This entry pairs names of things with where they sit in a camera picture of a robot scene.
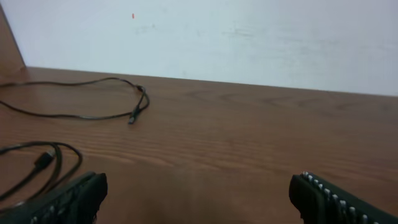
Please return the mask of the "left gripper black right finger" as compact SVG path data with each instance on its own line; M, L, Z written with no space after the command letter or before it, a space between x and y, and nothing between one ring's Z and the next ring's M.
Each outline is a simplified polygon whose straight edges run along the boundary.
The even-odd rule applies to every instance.
M397 224L397 217L307 171L292 176L289 199L304 224Z

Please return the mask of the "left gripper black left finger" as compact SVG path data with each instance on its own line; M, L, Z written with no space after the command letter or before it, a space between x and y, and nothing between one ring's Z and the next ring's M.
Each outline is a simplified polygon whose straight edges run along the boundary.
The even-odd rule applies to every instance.
M87 172L1 215L1 224L92 224L107 194L106 174Z

